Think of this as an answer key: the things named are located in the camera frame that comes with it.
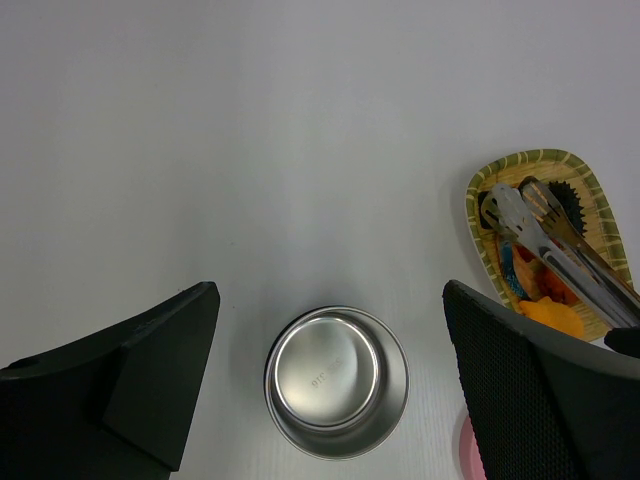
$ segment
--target stainless steel bowl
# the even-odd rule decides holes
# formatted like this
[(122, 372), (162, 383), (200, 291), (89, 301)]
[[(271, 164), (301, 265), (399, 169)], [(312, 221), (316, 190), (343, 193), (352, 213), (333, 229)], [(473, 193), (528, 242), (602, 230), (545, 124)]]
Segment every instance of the stainless steel bowl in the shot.
[(398, 339), (376, 317), (324, 307), (278, 337), (264, 390), (289, 442), (315, 457), (347, 459), (393, 432), (407, 404), (409, 370)]

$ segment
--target yellow object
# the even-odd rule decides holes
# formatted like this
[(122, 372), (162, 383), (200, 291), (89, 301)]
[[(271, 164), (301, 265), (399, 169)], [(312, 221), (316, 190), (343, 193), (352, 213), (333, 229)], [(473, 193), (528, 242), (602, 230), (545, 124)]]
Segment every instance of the yellow object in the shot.
[(557, 303), (549, 297), (537, 302), (521, 301), (520, 308), (531, 320), (542, 323), (572, 337), (582, 338), (584, 325), (580, 315), (562, 303)]

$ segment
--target metal utensil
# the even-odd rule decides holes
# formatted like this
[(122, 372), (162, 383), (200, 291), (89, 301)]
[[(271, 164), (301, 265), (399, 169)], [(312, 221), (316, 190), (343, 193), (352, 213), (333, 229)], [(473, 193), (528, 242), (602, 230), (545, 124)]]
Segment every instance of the metal utensil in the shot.
[(520, 194), (503, 183), (491, 192), (500, 212), (500, 224), (516, 236), (518, 243), (538, 257), (612, 327), (630, 327), (636, 324), (634, 316), (607, 290), (599, 286), (542, 230)]
[(560, 201), (535, 177), (525, 178), (518, 187), (522, 198), (542, 229), (572, 251), (596, 280), (618, 301), (640, 318), (640, 296), (611, 268), (580, 235), (569, 220)]
[(374, 316), (325, 307), (280, 335), (264, 391), (273, 421), (295, 447), (318, 458), (353, 458), (381, 444), (402, 417), (407, 359)]

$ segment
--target pink object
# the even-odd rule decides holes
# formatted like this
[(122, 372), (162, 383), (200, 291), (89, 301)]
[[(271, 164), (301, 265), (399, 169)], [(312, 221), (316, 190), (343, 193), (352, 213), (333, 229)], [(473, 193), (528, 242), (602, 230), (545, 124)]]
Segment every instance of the pink object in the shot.
[(471, 419), (467, 416), (460, 432), (460, 467), (465, 480), (486, 480)]

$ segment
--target white table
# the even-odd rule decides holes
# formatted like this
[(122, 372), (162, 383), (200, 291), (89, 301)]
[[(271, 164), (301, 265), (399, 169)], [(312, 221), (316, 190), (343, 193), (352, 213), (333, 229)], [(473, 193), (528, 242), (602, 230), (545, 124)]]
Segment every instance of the white table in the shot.
[[(222, 294), (172, 478), (455, 479), (463, 409), (441, 290), (486, 294), (475, 170), (581, 156), (640, 269), (640, 4), (37, 0), (0, 5), (0, 364), (201, 280)], [(398, 430), (325, 462), (271, 423), (292, 318), (366, 309), (407, 350)]]

